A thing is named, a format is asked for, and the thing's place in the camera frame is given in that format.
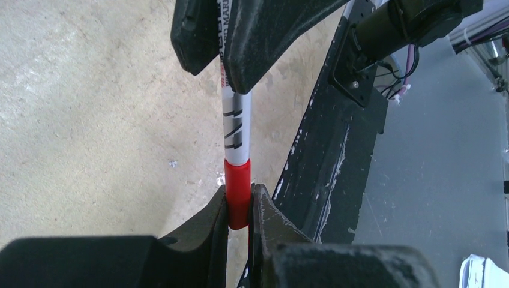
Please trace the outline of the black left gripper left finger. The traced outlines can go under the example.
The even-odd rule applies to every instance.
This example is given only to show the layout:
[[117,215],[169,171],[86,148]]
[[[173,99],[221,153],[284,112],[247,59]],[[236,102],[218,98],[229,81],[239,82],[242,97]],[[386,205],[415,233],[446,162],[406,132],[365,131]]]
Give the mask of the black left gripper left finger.
[[220,187],[167,235],[20,238],[1,250],[2,287],[224,287],[227,207]]

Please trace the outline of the red marker cap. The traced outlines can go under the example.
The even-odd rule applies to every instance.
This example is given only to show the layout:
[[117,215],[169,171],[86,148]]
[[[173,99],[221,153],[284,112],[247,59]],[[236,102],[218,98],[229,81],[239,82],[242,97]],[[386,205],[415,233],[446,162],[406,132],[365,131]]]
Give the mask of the red marker cap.
[[239,230],[248,225],[251,197],[251,162],[235,166],[224,161],[229,227]]

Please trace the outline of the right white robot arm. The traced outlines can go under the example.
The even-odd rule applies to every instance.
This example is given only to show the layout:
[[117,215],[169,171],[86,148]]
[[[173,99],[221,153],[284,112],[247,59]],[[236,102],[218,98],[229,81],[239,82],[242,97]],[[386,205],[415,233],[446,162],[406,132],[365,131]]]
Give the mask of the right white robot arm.
[[[303,33],[343,1],[177,1],[170,40],[182,68],[198,75],[221,59],[225,116],[248,112],[251,90]],[[387,1],[340,28],[328,82],[366,107],[376,64],[402,47],[423,47],[479,12],[482,1]]]

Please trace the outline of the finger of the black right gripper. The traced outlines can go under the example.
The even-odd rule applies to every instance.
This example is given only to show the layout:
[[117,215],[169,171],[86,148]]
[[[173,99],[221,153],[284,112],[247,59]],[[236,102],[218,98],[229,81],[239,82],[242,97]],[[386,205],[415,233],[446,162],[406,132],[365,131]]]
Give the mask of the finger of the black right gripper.
[[247,94],[303,33],[346,1],[233,1],[224,66],[232,89]]
[[182,68],[197,76],[219,54],[215,0],[176,0],[170,40]]

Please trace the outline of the red whiteboard marker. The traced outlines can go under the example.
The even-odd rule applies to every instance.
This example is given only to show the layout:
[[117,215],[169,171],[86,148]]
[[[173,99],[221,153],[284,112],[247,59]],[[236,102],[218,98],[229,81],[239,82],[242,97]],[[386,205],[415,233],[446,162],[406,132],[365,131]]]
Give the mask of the red whiteboard marker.
[[232,166],[245,165],[250,159],[250,117],[252,93],[233,90],[226,74],[224,53],[230,22],[231,1],[217,1],[218,37],[223,114],[225,159]]

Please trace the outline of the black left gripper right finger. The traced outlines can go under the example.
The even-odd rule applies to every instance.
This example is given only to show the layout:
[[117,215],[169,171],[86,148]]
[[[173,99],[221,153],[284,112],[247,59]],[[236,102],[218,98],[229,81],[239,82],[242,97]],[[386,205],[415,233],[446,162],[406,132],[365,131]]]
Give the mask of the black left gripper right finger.
[[266,186],[251,186],[250,287],[439,287],[416,249],[393,245],[319,244],[274,205]]

